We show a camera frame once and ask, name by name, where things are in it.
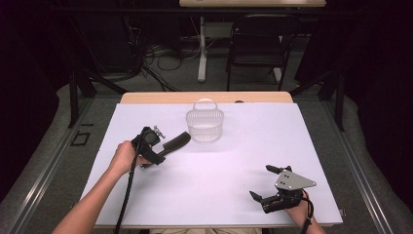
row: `chair leg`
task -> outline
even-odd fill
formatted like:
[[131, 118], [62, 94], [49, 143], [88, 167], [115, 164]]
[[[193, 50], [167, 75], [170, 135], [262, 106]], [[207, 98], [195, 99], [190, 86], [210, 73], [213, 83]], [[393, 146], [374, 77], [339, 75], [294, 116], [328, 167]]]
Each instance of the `chair leg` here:
[[281, 90], [282, 90], [282, 82], [283, 82], [283, 78], [284, 78], [284, 75], [285, 75], [286, 67], [282, 67], [281, 69], [282, 69], [282, 77], [281, 77], [281, 79], [280, 79], [278, 91], [281, 91]]
[[230, 82], [231, 82], [231, 64], [227, 66], [227, 92], [230, 91]]

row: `transparent container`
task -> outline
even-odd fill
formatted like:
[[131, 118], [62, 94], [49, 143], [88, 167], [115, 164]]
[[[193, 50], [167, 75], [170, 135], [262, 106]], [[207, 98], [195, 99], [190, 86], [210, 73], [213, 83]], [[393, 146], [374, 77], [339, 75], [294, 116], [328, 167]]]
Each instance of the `transparent container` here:
[[209, 98], [202, 98], [194, 103], [192, 110], [186, 114], [186, 123], [191, 138], [200, 142], [217, 140], [222, 135], [224, 112]]

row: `black chair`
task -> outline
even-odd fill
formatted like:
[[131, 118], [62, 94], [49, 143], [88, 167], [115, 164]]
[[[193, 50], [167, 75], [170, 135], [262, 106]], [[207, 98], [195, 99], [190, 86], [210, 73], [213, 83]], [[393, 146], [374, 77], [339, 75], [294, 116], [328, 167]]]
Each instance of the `black chair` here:
[[292, 41], [300, 29], [300, 21], [290, 15], [251, 14], [237, 19], [231, 29], [230, 51], [226, 71], [230, 91], [231, 67], [275, 67], [282, 71], [280, 91]]

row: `dark curtain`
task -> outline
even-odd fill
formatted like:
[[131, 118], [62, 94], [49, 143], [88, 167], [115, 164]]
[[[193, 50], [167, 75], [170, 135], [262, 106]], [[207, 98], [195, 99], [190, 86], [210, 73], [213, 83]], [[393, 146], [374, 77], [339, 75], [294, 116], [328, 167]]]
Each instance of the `dark curtain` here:
[[307, 82], [330, 69], [345, 71], [345, 94], [358, 106], [366, 147], [394, 192], [413, 211], [413, 190], [407, 185], [413, 179], [412, 3], [329, 0], [327, 8], [366, 15], [352, 20], [321, 18], [295, 78]]
[[0, 200], [9, 192], [50, 127], [56, 91], [67, 84], [36, 1], [0, 2]]

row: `black cable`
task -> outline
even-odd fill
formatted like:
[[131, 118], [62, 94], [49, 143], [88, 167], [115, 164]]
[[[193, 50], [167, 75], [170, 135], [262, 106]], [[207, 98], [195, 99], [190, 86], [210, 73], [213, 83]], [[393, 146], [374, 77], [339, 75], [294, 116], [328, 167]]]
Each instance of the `black cable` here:
[[130, 197], [130, 194], [131, 194], [131, 185], [132, 185], [132, 182], [133, 182], [134, 169], [136, 168], [136, 160], [137, 160], [137, 157], [139, 155], [139, 149], [140, 149], [140, 144], [141, 144], [140, 138], [142, 137], [142, 134], [143, 134], [143, 130], [140, 132], [140, 137], [139, 137], [139, 140], [137, 142], [137, 146], [136, 146], [136, 149], [135, 149], [135, 154], [134, 154], [134, 157], [133, 157], [133, 161], [131, 162], [131, 171], [130, 171], [130, 176], [129, 176], [129, 180], [128, 180], [128, 187], [127, 187], [127, 191], [125, 193], [125, 198], [124, 198], [124, 203], [122, 205], [121, 213], [119, 214], [118, 222], [116, 223], [116, 229], [115, 229], [116, 234], [118, 234], [120, 229], [121, 229], [122, 220], [124, 219], [125, 210], [127, 208], [128, 200], [129, 200], [129, 197]]

